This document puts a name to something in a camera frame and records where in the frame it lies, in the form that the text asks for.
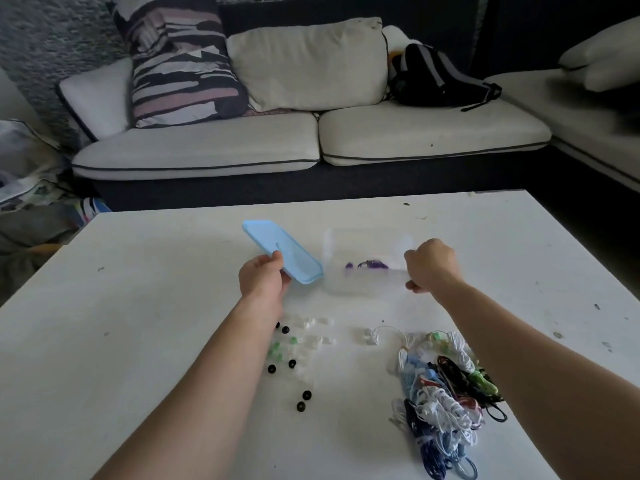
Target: blue lid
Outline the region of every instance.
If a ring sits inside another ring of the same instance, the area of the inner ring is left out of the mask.
[[[242,229],[269,256],[282,252],[284,271],[296,281],[308,285],[323,275],[322,264],[290,236],[271,221],[245,221]]]

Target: textured wallpaper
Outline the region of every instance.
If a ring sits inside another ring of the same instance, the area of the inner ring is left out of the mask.
[[[55,84],[126,55],[105,1],[0,0],[0,66],[66,143],[73,144],[75,138]],[[267,0],[218,0],[220,4],[243,1]]]

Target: patterned cushion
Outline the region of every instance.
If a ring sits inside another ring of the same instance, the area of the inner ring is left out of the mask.
[[[231,68],[216,0],[117,0],[107,7],[133,60],[137,128],[246,111],[247,92]]]

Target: black backpack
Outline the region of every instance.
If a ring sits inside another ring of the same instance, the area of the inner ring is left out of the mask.
[[[410,43],[389,65],[389,88],[407,106],[459,107],[462,111],[498,99],[502,88],[462,74],[449,58],[428,45]]]

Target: white table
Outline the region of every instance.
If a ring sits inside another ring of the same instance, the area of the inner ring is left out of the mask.
[[[279,223],[317,257],[327,228],[440,237],[473,285],[640,385],[640,303],[525,192],[101,214],[0,310],[2,478],[87,479],[101,466],[238,299],[237,270],[258,252],[245,219]],[[388,421],[401,393],[385,366],[399,341],[381,335],[367,346],[362,330],[382,320],[452,330],[444,310],[411,293],[330,296],[321,283],[293,286],[285,309],[333,318],[299,335],[338,344],[312,355],[316,387],[304,413],[295,409],[304,387],[284,363],[264,374],[230,478],[428,478]],[[556,478],[506,412],[507,423],[489,419],[469,450],[480,478]]]

